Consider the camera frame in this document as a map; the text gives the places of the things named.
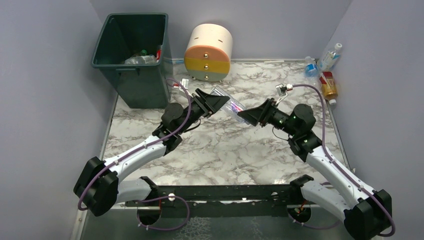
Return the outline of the green label water bottle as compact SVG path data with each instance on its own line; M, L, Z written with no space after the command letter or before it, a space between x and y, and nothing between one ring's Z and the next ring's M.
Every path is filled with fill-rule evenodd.
M145 49L142 49L139 52L134 53L131 57L141 57L141 56L146 56L148 54L148 52Z

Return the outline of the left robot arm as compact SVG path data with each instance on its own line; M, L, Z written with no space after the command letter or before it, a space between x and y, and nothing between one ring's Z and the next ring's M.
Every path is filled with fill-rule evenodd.
M197 88L188 95L188 106L170 103L161 116L159 126L142 143L119 155L100 160L89 159L73 192L78 196L77 207L98 217L120 202L145 199L152 191L146 180L123 183L123 180L145 164L172 152L182 142L181 135L200 118L209 118L229 100L226 95L208 94Z

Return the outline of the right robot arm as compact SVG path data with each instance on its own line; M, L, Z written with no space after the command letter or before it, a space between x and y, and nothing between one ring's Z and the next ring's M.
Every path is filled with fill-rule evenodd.
M286 114L278 109L276 101L271 98L237 115L253 126L270 124L289 135L292 152L321 173L336 189L333 192L306 178L297 185L301 197L336 216L355 240L390 237L395 233L389 193L383 189L376 191L330 153L324 139L317 137L312 130L316 119L309 105L298 104L291 114Z

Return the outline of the red label clear bottle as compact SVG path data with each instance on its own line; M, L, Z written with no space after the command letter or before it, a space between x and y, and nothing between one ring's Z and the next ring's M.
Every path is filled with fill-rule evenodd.
M162 55L162 48L163 48L163 46L162 46L162 45L159 45L159 46L157 47L157 50L156 50L156 62L159 62L159 61L160 61L160 59L161 59L161 55Z

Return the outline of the blue cap clear bottle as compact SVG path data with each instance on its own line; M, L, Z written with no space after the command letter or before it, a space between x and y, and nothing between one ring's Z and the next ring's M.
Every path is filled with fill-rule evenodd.
M307 78L314 78L319 74L317 62L314 58L307 56L305 57L304 74Z

